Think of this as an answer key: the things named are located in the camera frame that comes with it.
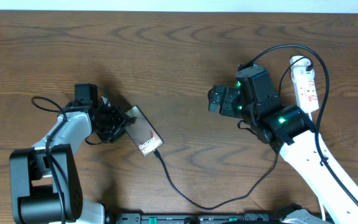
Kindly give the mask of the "Galaxy smartphone with reflective screen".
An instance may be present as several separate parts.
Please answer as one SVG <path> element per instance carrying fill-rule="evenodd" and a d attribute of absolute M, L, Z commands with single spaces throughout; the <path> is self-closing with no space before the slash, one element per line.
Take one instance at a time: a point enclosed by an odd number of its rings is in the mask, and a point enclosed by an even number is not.
<path fill-rule="evenodd" d="M 132 124 L 125 127 L 126 132 L 144 157 L 164 144 L 159 133 L 137 105 L 127 111 L 126 115 L 133 121 Z"/>

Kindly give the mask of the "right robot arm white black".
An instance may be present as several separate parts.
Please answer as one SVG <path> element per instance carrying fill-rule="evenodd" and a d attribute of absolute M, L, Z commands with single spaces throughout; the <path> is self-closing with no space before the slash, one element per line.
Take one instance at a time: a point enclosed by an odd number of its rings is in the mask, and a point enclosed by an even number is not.
<path fill-rule="evenodd" d="M 358 223 L 358 186 L 325 145 L 310 113 L 318 109 L 314 70 L 293 63 L 288 70 L 296 104 L 283 106 L 264 67 L 236 73 L 236 87 L 214 85 L 209 110 L 240 118 L 305 180 L 334 223 Z"/>

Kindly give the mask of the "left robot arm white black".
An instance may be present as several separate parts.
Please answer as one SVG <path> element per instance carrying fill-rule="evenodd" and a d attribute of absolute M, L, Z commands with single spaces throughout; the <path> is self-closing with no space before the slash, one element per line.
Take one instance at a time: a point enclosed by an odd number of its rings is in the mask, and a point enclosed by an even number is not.
<path fill-rule="evenodd" d="M 134 123 L 102 89 L 75 85 L 74 100 L 57 105 L 57 122 L 40 141 L 9 157 L 15 223 L 112 223 L 101 203 L 84 199 L 74 155 L 91 134 L 102 144 L 118 140 Z"/>

